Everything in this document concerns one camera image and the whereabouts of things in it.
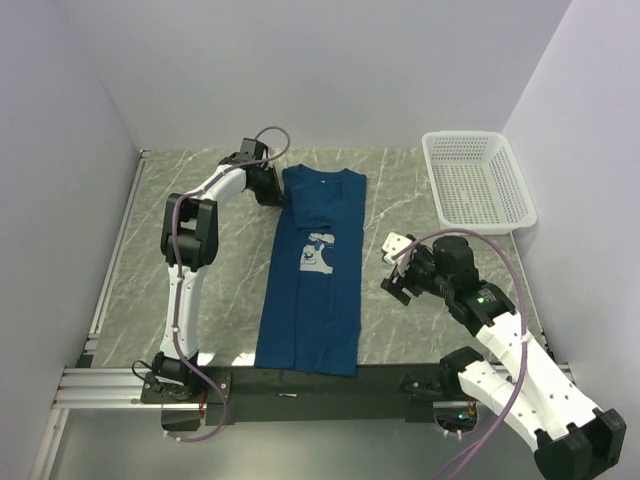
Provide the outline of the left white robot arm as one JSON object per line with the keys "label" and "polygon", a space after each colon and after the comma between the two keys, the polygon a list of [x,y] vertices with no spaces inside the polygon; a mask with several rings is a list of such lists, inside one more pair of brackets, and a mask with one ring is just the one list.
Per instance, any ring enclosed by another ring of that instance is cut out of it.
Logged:
{"label": "left white robot arm", "polygon": [[193,399],[207,384],[197,368],[197,323],[204,278],[219,250],[220,210],[245,191],[261,206],[283,207],[272,161],[265,143],[245,138],[199,186],[167,199],[160,249],[168,266],[169,302],[151,371],[164,380],[164,389],[176,401]]}

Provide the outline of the blue printed t shirt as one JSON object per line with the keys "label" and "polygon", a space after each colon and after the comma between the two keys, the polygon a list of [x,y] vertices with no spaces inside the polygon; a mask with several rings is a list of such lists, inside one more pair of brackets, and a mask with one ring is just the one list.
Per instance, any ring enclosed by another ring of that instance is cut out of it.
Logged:
{"label": "blue printed t shirt", "polygon": [[255,364],[353,377],[367,178],[296,165],[283,180]]}

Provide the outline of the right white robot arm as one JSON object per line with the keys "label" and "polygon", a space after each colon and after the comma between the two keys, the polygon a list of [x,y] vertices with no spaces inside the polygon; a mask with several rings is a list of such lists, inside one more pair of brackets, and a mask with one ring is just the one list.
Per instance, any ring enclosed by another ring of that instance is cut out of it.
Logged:
{"label": "right white robot arm", "polygon": [[627,425],[582,393],[537,342],[521,301],[481,279],[467,231],[432,235],[433,244],[390,233],[381,248],[392,266],[381,286],[403,304],[429,293],[506,368],[502,376],[471,347],[440,361],[444,395],[480,401],[531,449],[546,479],[595,479],[620,458]]}

